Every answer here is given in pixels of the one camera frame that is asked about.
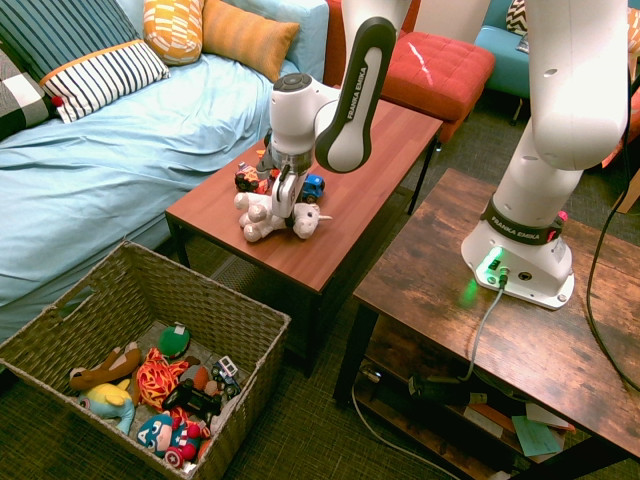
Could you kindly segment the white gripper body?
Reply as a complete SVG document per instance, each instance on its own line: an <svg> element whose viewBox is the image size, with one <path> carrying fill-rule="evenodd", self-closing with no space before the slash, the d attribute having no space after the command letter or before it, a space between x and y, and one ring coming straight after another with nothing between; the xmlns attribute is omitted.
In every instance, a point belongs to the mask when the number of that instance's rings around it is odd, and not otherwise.
<svg viewBox="0 0 640 480"><path fill-rule="evenodd" d="M291 216L302 190L307 172L295 172L284 167L272 187L272 213L286 219Z"/></svg>

